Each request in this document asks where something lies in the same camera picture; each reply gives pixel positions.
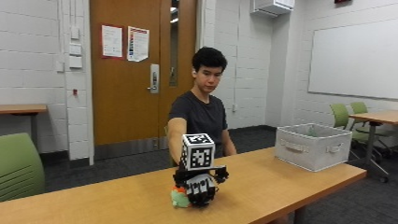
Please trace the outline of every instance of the man's arm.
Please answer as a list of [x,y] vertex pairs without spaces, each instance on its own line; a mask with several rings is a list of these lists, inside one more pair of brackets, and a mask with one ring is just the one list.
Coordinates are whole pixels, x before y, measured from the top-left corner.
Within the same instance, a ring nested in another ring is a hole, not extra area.
[[171,119],[167,128],[167,138],[171,156],[176,164],[180,164],[183,153],[183,135],[187,134],[187,120],[183,118]]
[[224,156],[232,156],[237,154],[236,145],[233,143],[232,137],[229,136],[228,130],[223,130],[223,150]]

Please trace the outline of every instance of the white storage bin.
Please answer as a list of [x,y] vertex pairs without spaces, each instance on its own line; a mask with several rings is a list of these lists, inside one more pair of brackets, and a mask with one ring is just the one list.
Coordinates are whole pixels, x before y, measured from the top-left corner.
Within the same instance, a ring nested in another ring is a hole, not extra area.
[[311,171],[349,160],[352,132],[319,124],[279,127],[275,155]]

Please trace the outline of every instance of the man's hair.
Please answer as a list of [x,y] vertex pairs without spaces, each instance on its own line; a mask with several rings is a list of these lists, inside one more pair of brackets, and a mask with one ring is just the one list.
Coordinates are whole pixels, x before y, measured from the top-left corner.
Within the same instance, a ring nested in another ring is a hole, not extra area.
[[207,67],[223,67],[223,72],[227,67],[227,59],[220,50],[203,47],[192,58],[192,65],[196,72],[202,66]]

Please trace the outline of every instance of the man's hand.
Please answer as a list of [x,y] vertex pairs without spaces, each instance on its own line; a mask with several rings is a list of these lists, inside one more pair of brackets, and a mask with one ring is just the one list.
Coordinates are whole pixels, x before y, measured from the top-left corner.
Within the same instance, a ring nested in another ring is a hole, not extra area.
[[186,182],[190,202],[199,207],[207,206],[215,199],[216,186],[212,176],[208,174],[196,175]]

